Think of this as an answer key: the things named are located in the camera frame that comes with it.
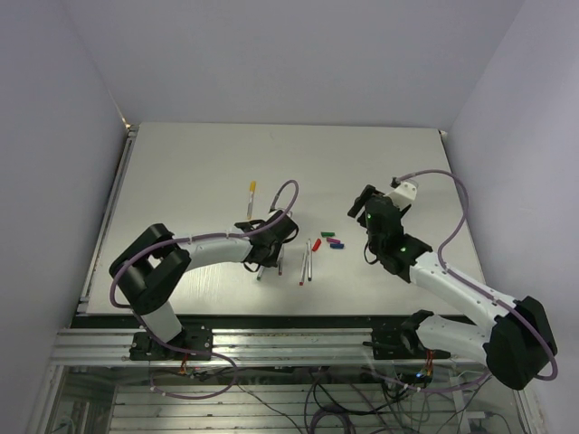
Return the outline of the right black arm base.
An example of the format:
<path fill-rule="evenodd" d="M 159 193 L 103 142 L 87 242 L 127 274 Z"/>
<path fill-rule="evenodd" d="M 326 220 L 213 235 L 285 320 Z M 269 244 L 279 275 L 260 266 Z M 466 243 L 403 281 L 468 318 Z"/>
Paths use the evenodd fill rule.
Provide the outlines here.
<path fill-rule="evenodd" d="M 424 359 L 436 353 L 426 348 L 418 338 L 418 326 L 433 316 L 432 311 L 419 310 L 405 318 L 400 325 L 372 330 L 370 339 L 362 346 L 370 348 L 375 360 Z"/>

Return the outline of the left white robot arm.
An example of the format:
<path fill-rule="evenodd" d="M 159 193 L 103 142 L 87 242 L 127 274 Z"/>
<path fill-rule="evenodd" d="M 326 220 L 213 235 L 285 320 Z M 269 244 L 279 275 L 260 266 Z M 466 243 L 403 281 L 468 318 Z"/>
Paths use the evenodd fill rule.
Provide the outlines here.
<path fill-rule="evenodd" d="M 149 226 L 110 265 L 113 287 L 154 335 L 152 347 L 174 359 L 185 346 L 183 327 L 169 298 L 185 273 L 221 263 L 278 265 L 282 247 L 299 234 L 299 226 L 282 210 L 269 219 L 237 222 L 230 232 L 178 239 L 164 224 Z"/>

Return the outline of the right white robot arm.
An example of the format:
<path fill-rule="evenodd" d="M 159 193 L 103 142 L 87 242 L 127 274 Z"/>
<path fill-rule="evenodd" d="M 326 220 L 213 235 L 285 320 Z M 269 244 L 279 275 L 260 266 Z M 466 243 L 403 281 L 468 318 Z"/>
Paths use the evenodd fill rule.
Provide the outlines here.
<path fill-rule="evenodd" d="M 365 229 L 365 250 L 375 262 L 469 320 L 462 323 L 419 310 L 400 326 L 400 350 L 412 358 L 429 351 L 456 354 L 486 366 L 508 388 L 525 389 L 557 352 L 543 305 L 532 297 L 513 298 L 451 269 L 431 246 L 405 233 L 402 218 L 416 194 L 416 186 L 407 182 L 390 193 L 368 184 L 347 213 Z"/>

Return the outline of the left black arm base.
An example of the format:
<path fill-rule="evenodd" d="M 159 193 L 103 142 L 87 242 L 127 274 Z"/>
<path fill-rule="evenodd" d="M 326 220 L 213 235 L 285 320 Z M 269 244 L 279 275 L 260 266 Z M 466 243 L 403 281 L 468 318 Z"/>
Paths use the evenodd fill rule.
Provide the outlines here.
<path fill-rule="evenodd" d="M 162 343 L 150 333 L 134 334 L 129 360 L 136 362 L 164 362 L 182 359 L 209 361 L 213 349 L 213 334 L 204 328 L 183 329 L 168 343 Z"/>

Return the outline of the yellow pen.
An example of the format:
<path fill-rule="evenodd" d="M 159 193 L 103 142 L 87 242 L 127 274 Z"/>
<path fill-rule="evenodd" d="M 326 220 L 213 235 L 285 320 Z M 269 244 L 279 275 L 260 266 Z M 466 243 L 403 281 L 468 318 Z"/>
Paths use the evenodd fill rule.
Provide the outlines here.
<path fill-rule="evenodd" d="M 248 205 L 247 205 L 247 213 L 246 213 L 246 218 L 248 221 L 252 219 L 252 211 L 253 211 L 253 205 L 254 205 L 256 185 L 257 185 L 256 181 L 251 181 L 250 188 L 249 188 L 249 199 L 248 199 Z"/>

